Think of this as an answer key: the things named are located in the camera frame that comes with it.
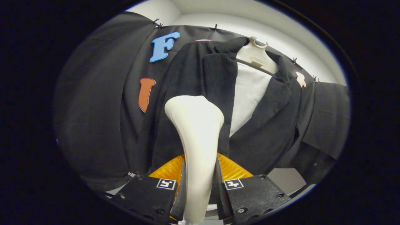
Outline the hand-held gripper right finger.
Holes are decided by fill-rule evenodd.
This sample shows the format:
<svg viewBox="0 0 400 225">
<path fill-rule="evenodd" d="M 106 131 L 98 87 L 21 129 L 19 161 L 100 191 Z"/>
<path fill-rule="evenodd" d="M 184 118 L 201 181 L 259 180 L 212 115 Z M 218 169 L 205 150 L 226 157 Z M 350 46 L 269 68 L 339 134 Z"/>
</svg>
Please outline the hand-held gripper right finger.
<svg viewBox="0 0 400 225">
<path fill-rule="evenodd" d="M 264 218 L 291 198 L 267 175 L 253 175 L 243 167 L 217 154 L 216 204 L 224 224 L 246 224 Z"/>
</svg>

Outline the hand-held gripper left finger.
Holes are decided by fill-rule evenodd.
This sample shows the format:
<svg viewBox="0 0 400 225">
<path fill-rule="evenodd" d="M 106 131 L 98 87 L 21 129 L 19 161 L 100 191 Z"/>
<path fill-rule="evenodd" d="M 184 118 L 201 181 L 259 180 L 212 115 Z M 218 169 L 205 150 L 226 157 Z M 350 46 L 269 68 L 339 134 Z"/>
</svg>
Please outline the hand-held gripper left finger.
<svg viewBox="0 0 400 225">
<path fill-rule="evenodd" d="M 186 205 L 184 155 L 170 160 L 150 175 L 136 175 L 113 197 L 128 213 L 156 224 L 178 224 Z"/>
</svg>

